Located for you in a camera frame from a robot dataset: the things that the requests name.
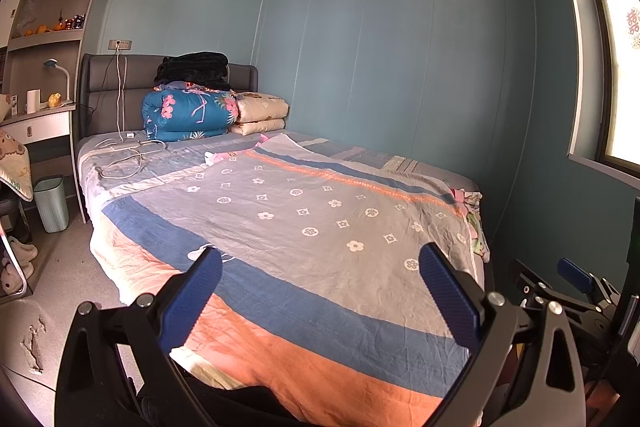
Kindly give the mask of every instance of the shelf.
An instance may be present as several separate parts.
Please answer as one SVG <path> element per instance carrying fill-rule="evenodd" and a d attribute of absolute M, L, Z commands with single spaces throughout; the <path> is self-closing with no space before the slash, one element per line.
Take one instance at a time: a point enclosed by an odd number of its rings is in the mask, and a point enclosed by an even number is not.
<path fill-rule="evenodd" d="M 54 42 L 79 41 L 82 39 L 84 29 L 60 30 L 59 32 L 38 33 L 28 37 L 18 37 L 9 40 L 7 51 L 12 52 L 23 48 L 31 48 L 41 44 L 53 44 Z"/>

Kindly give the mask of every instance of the bedsheet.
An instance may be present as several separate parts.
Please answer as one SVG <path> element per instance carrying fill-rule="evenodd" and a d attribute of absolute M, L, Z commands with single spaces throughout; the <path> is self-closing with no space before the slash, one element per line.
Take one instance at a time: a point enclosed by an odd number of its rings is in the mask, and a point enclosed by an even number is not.
<path fill-rule="evenodd" d="M 353 151 L 309 150 L 319 139 L 294 136 L 302 147 L 269 134 L 170 144 L 126 180 L 98 173 L 130 152 L 87 140 L 78 163 L 92 253 L 130 303 L 215 245 L 223 277 L 172 351 L 178 363 L 213 385 L 266 385 L 320 425 L 422 425 L 467 353 L 422 283 L 417 252 L 436 241 L 478 278 L 465 205 L 441 180 L 389 170 L 404 160 L 380 169 L 336 158 Z M 126 176 L 135 161 L 108 172 Z"/>

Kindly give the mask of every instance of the floor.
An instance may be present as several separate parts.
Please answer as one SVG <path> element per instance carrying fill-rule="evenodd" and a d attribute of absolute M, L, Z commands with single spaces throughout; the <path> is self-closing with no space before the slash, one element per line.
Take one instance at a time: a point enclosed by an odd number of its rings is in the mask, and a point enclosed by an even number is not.
<path fill-rule="evenodd" d="M 38 247 L 38 257 L 34 260 L 37 283 L 32 296 L 0 305 L 0 363 L 44 427 L 53 425 L 53 389 L 66 334 L 78 304 L 88 300 L 102 309 L 122 306 L 116 286 L 107 279 L 89 251 L 93 232 L 91 224 L 82 223 L 76 199 L 67 201 L 70 219 L 68 228 L 63 232 L 45 232 L 37 211 L 27 213 L 33 244 Z M 46 331 L 38 328 L 39 319 Z M 20 345 L 22 341 L 29 345 L 30 326 L 38 330 L 34 336 L 33 352 L 42 368 L 41 375 L 30 373 L 30 355 Z M 142 379 L 131 352 L 121 354 L 127 374 L 133 377 L 139 389 Z"/>

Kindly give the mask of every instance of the blue gripper pad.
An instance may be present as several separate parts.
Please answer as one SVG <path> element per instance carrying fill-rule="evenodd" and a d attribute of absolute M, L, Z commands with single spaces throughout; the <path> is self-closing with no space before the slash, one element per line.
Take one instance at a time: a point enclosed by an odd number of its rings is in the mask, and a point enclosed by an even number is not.
<path fill-rule="evenodd" d="M 480 318 L 465 291 L 454 277 L 452 266 L 433 243 L 420 249 L 420 275 L 444 317 L 454 340 L 471 354 L 480 346 Z"/>
<path fill-rule="evenodd" d="M 187 337 L 200 317 L 205 304 L 222 277 L 222 256 L 217 248 L 207 248 L 186 283 L 180 288 L 174 299 L 162 315 L 158 343 L 168 355 L 174 347 L 184 345 Z"/>
<path fill-rule="evenodd" d="M 557 270 L 558 275 L 577 289 L 578 292 L 589 294 L 593 290 L 591 275 L 569 261 L 566 257 L 562 257 L 562 259 L 558 261 Z"/>

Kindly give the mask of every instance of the trash can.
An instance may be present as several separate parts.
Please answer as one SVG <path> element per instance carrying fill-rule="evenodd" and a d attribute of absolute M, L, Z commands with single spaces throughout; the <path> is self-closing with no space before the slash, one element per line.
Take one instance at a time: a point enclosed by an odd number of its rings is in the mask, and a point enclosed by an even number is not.
<path fill-rule="evenodd" d="M 68 227 L 69 209 L 66 207 L 63 176 L 39 179 L 33 187 L 33 198 L 47 232 L 61 232 Z"/>

